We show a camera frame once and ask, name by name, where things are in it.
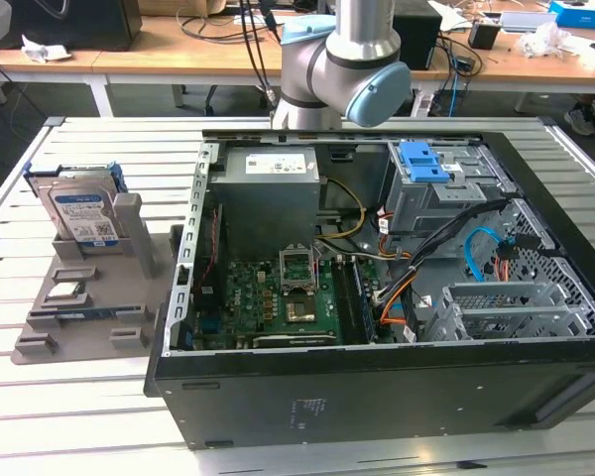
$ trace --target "motherboard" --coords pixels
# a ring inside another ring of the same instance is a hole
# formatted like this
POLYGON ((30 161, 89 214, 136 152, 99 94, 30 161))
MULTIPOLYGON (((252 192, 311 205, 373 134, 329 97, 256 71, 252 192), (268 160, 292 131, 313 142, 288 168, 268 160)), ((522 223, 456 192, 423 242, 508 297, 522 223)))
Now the motherboard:
POLYGON ((224 306, 199 313, 194 348, 367 343, 374 336, 368 299, 379 285, 370 260, 229 262, 224 306), (289 289, 298 282, 303 288, 289 289))

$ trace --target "blue drive bay latch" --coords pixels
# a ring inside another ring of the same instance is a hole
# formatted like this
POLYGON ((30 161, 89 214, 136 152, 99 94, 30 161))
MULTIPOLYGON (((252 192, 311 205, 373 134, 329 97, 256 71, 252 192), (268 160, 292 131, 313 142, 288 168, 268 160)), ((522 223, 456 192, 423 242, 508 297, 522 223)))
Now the blue drive bay latch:
POLYGON ((426 142, 401 142, 399 156, 413 182, 446 183, 449 174, 440 166, 438 154, 426 142))

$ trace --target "yellow cable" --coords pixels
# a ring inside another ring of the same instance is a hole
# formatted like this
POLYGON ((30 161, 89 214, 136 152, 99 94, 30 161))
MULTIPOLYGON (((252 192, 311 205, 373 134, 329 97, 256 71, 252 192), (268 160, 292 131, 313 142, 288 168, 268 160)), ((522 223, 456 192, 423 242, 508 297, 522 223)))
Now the yellow cable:
POLYGON ((364 222, 366 221, 366 208, 364 208, 364 205, 362 204, 361 200, 353 192, 353 190, 348 188, 348 186, 346 186, 344 183, 342 183, 341 181, 339 181, 336 178, 329 178, 328 181, 332 181, 333 183, 336 183, 337 185, 339 185, 346 193, 348 193, 353 198, 353 200, 355 200, 357 202, 357 205, 359 206, 359 212, 361 213, 361 215, 359 217, 359 221, 357 222, 357 225, 352 230, 343 231, 341 233, 330 233, 330 234, 324 234, 324 235, 317 235, 316 238, 324 238, 324 239, 345 238, 347 236, 357 233, 359 230, 362 229, 362 227, 364 226, 364 222))

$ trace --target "power supply label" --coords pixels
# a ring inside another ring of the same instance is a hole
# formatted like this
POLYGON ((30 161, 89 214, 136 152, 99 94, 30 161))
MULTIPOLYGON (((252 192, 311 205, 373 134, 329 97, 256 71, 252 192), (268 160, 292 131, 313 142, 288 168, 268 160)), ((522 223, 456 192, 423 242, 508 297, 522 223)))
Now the power supply label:
POLYGON ((62 221, 75 241, 85 246, 117 244, 119 236, 110 218, 104 214, 106 205, 101 196, 59 195, 55 201, 62 221))
POLYGON ((245 161, 246 174, 306 174, 304 154, 251 154, 245 161))

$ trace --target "wooden desk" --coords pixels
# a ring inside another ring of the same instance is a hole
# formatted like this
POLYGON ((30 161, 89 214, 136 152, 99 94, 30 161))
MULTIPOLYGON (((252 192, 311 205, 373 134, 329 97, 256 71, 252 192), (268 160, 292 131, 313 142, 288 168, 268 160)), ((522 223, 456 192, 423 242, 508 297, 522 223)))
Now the wooden desk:
MULTIPOLYGON (((494 11, 522 9, 506 1, 492 5, 494 11)), ((525 9, 541 7, 527 3, 525 9)), ((198 27, 197 22, 189 25, 193 31, 198 27)), ((217 36, 239 31, 240 26, 233 24, 207 26, 202 34, 217 36)), ((574 33, 595 38, 593 31, 574 33)), ((467 35, 452 33, 450 37, 466 43, 467 35)), ((269 81, 278 85, 281 48, 270 34, 261 32, 260 37, 269 81)), ((564 54, 563 59, 527 59, 514 48, 519 37, 500 33, 493 50, 477 51, 485 67, 469 84, 470 90, 595 93, 595 70, 586 70, 570 54, 564 54)), ((73 59, 48 64, 32 63, 17 51, 0 52, 0 65, 17 81, 86 83, 102 116, 113 115, 109 84, 171 84, 177 105, 182 105, 181 84, 258 84, 244 45, 218 45, 190 38, 172 17, 144 17, 141 34, 129 52, 75 52, 73 59)), ((417 91, 414 116, 427 114, 431 97, 447 75, 447 59, 441 51, 435 53, 429 71, 413 71, 413 89, 417 91)))

